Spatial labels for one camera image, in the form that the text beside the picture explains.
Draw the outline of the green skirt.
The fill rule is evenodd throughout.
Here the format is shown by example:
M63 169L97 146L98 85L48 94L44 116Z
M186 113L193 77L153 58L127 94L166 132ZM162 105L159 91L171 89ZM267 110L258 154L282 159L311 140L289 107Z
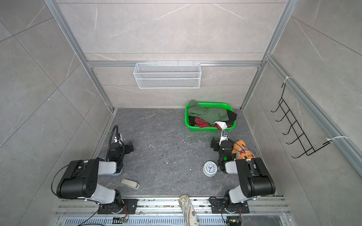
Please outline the green skirt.
M229 120L227 105L223 103L201 103L192 100L186 112L189 117L199 118L209 124Z

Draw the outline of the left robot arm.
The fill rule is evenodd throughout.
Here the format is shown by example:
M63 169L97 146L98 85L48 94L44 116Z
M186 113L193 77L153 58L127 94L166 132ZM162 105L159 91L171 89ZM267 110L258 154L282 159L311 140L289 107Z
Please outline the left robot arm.
M98 176L119 176L123 172L124 156L134 151L132 142L125 144L118 125L111 131L105 158L71 161L64 166L65 172L57 188L51 191L59 199L81 199L97 203L99 214L118 214L126 204L120 191L98 183Z

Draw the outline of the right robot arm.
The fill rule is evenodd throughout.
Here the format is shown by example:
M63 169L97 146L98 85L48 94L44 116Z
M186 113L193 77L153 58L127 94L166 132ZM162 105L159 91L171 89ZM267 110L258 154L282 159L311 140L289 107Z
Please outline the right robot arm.
M211 140L210 147L219 155L218 169L239 179L238 186L225 192L216 212L248 213L247 201L275 193L275 183L263 160L249 151L243 140L232 141L222 134L219 140Z

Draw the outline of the orange plush toy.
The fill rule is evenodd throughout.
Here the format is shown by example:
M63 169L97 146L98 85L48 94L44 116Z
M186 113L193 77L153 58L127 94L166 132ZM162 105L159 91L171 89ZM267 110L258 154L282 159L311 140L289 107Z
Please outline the orange plush toy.
M236 160L239 159L250 160L256 158L256 155L248 150L243 140L237 140L233 144L232 158Z

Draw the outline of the white garment in basket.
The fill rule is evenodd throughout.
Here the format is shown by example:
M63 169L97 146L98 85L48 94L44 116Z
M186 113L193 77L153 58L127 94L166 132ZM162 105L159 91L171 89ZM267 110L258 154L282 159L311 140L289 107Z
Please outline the white garment in basket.
M216 121L215 124L216 124L216 127L218 128L218 130L220 130L220 131L224 131L228 128L227 123L223 122L223 121Z

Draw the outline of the light blue cup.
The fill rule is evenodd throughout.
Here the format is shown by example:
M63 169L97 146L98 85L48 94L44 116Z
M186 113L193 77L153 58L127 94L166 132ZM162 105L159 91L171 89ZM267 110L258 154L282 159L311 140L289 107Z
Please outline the light blue cup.
M123 173L123 170L120 170L119 172L115 172L113 174L109 174L110 177L119 177Z

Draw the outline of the white alarm clock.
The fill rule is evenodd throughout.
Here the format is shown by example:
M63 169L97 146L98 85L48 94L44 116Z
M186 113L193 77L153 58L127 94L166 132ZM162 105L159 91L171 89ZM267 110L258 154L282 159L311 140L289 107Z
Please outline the white alarm clock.
M218 166L213 161L205 162L203 166L203 173L207 177L214 177L218 172Z

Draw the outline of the black skirt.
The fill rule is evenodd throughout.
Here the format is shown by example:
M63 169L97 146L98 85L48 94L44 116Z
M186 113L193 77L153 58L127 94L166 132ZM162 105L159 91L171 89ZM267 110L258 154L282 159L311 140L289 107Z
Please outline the black skirt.
M226 112L227 112L227 115L228 115L228 118L229 118L229 119L228 119L228 120L221 120L221 121L226 122L227 125L228 125L228 128L230 128L230 127L233 126L234 122L236 121L237 114L234 113L234 112L232 112L232 111L230 111L230 110L226 110ZM190 125L190 126L194 126L194 127L195 127L195 122L194 122L195 118L196 118L196 117L194 117L194 116L189 116L189 125Z

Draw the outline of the red polka dot skirt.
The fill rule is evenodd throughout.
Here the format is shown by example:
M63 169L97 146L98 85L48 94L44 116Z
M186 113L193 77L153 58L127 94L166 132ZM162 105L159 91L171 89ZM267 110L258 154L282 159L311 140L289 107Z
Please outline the red polka dot skirt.
M200 127L200 128L211 128L211 127L212 128L217 128L215 122L213 124L210 124L207 121L202 120L202 119L200 119L198 117L195 118L194 122L195 122L196 127Z

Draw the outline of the beige remote control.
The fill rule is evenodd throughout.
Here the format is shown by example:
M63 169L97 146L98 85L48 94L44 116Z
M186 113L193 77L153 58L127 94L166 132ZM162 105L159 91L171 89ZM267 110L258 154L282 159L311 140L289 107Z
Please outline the beige remote control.
M129 179L122 179L121 184L126 185L126 186L136 189L136 190L138 190L140 188L140 185L137 182L129 180Z

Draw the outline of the green plastic basket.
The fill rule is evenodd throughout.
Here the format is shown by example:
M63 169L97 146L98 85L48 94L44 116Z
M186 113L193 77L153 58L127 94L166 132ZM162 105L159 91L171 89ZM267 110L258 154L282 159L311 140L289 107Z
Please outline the green plastic basket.
M226 104L227 105L227 108L228 108L228 110L230 110L230 111L232 111L233 112L233 109L232 109L232 107L229 105L229 104ZM188 108L188 104L186 105L186 107L185 107L185 124L186 124L186 126L191 130L191 131L202 131L202 132L218 132L219 130L217 129L217 128L200 128L200 127L194 127L194 126L190 126L189 125L189 116L188 116L188 114L187 114L187 108ZM235 128L235 126L236 126L236 121L234 122L234 124L233 124L233 126L232 127L230 127L230 128L227 128L226 130L227 131L230 131L230 130L232 130L232 129L234 129Z

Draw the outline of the patterned rolled cloth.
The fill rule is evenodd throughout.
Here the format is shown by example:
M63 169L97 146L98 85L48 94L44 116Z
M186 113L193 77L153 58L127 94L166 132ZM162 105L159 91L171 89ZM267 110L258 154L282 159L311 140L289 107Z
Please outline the patterned rolled cloth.
M190 198L187 195L182 195L179 198L179 206L183 212L186 225L188 226L199 226L199 219L195 212L195 209L191 203Z

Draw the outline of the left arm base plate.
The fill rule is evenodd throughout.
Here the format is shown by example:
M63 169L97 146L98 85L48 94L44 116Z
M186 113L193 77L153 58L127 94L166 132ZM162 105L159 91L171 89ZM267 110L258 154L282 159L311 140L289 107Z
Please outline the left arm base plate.
M135 214L138 199L123 199L122 202L114 201L111 204L101 204L98 214Z

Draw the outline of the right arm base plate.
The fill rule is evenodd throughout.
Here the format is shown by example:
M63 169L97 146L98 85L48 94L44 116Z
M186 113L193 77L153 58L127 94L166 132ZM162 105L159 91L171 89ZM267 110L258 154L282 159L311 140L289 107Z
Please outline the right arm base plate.
M250 213L247 202L232 203L226 199L219 199L216 197L210 197L208 199L213 214L221 213Z

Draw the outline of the black wall hook rack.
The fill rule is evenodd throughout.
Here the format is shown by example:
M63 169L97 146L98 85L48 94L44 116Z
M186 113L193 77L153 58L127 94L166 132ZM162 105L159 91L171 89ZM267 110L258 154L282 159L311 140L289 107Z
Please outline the black wall hook rack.
M286 145L291 146L297 142L302 147L301 154L294 155L294 156L292 156L292 158L298 159L305 155L310 156L310 155L316 153L317 151L321 150L322 148L328 146L329 144L332 144L332 141L326 141L321 145L321 147L314 148L309 137L305 133L301 124L299 123L299 121L297 120L294 113L291 111L291 108L288 106L288 104L286 103L286 101L283 97L285 89L286 89L286 84L283 83L281 86L281 89L282 89L282 93L281 93L281 97L278 101L278 105L275 110L271 110L271 113L277 113L277 112L283 113L282 117L280 119L276 119L275 121L276 122L287 121L289 124L289 128L288 128L287 132L283 132L282 135L288 136L289 134L293 134L295 139L293 141L286 142Z

